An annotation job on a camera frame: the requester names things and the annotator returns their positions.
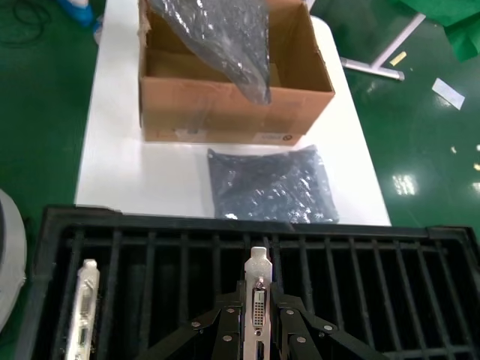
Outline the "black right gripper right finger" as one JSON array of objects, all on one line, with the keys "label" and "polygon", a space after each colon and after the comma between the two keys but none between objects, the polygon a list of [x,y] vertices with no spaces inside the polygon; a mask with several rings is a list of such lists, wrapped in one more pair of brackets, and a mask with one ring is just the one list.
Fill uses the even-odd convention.
[{"label": "black right gripper right finger", "polygon": [[309,313],[301,298],[271,285],[271,338],[281,359],[386,359],[335,324]]}]

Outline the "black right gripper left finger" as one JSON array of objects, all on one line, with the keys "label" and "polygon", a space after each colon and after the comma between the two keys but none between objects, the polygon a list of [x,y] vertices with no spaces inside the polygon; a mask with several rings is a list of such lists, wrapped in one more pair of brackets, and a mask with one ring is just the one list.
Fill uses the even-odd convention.
[{"label": "black right gripper left finger", "polygon": [[214,307],[140,353],[138,359],[242,359],[245,282],[220,294]]}]

